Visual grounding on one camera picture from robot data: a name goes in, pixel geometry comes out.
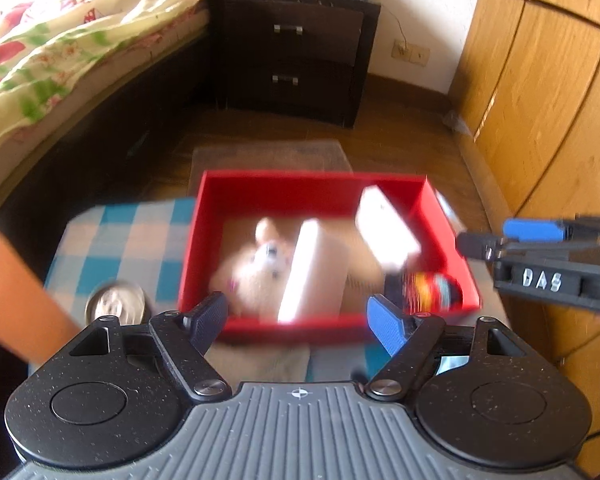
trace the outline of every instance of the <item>dark wooden nightstand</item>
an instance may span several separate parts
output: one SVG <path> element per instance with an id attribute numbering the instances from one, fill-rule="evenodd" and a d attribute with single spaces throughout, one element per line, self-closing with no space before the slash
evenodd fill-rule
<path id="1" fill-rule="evenodd" d="M 221 107 L 353 127 L 380 5 L 369 0 L 212 0 Z"/>

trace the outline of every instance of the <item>orange handle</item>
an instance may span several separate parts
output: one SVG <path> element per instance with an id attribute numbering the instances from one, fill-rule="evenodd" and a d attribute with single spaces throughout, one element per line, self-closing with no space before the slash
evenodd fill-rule
<path id="1" fill-rule="evenodd" d="M 78 327 L 0 234 L 0 344 L 25 361 L 42 364 Z"/>

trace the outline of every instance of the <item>tin can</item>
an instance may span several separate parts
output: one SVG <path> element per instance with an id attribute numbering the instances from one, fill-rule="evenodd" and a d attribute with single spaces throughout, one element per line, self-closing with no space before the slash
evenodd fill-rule
<path id="1" fill-rule="evenodd" d="M 148 320 L 144 290 L 134 283 L 115 280 L 99 287 L 87 301 L 84 320 L 90 324 L 100 316 L 117 316 L 120 325 L 136 325 Z"/>

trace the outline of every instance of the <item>electrical outlet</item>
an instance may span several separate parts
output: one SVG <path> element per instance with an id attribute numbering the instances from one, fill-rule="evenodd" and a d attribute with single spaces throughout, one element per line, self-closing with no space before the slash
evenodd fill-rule
<path id="1" fill-rule="evenodd" d="M 409 61 L 421 66 L 426 66 L 429 62 L 430 50 L 425 46 L 411 45 L 411 54 Z"/>
<path id="2" fill-rule="evenodd" d="M 394 47 L 391 49 L 391 57 L 401 61 L 409 61 L 411 59 L 411 45 L 403 40 L 394 40 Z"/>

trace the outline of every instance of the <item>blue gripper pad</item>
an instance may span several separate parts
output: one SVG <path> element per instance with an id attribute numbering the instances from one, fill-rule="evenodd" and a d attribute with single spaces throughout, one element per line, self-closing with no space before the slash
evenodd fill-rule
<path id="1" fill-rule="evenodd" d="M 189 331 L 189 341 L 201 355 L 216 340 L 229 315 L 226 296 L 214 292 L 184 315 L 183 323 Z"/>
<path id="2" fill-rule="evenodd" d="M 402 318 L 394 314 L 374 296 L 369 298 L 366 303 L 366 321 L 391 357 L 396 355 L 409 339 L 404 333 Z"/>
<path id="3" fill-rule="evenodd" d="M 564 228 L 552 220 L 509 218 L 502 224 L 502 233 L 507 238 L 517 238 L 521 242 L 561 242 L 564 240 Z"/>

